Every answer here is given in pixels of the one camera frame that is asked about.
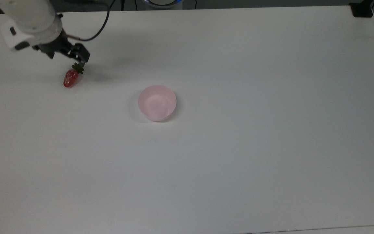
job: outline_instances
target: white table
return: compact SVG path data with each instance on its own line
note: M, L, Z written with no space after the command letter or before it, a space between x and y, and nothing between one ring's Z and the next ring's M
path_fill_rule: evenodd
M104 12L64 14L91 36ZM0 25L6 16L0 15ZM83 80L0 36L0 233L374 225L374 18L349 6L112 12ZM175 116L137 107L172 88Z

